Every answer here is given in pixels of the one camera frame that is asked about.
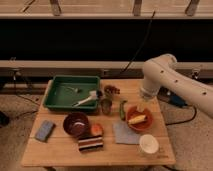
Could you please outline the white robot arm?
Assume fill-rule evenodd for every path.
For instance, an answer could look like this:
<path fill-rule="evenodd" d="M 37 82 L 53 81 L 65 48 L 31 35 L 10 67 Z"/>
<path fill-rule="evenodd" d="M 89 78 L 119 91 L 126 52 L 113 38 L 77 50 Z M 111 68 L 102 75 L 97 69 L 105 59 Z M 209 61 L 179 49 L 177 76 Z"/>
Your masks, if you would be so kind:
<path fill-rule="evenodd" d="M 148 101 L 158 95 L 161 87 L 172 91 L 213 119 L 213 87 L 175 71 L 177 59 L 172 54 L 151 58 L 142 65 L 140 96 Z"/>

